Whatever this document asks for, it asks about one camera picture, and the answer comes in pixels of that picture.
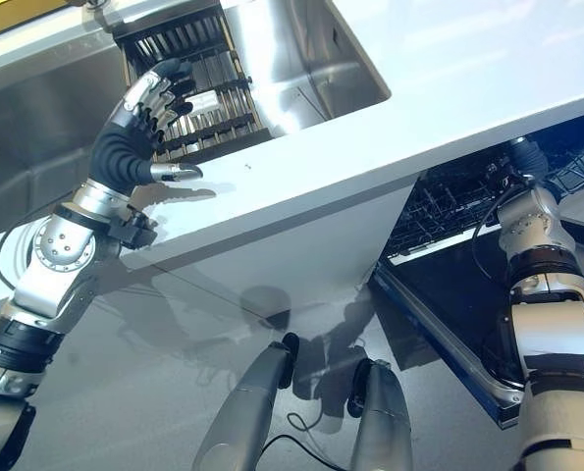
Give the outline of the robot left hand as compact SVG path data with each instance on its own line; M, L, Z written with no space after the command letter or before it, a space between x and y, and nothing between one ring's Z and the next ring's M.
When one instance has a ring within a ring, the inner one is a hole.
M140 76L107 119L91 150L89 178L130 195L137 186L200 179L192 164L154 164L153 154L170 126L192 111L180 99L193 90L192 65L177 58L163 60Z

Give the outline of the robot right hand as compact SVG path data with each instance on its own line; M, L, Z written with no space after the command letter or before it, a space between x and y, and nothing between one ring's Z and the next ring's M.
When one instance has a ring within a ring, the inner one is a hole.
M510 161L517 173L535 183L541 183L549 172L549 161L536 141L522 136L509 142Z

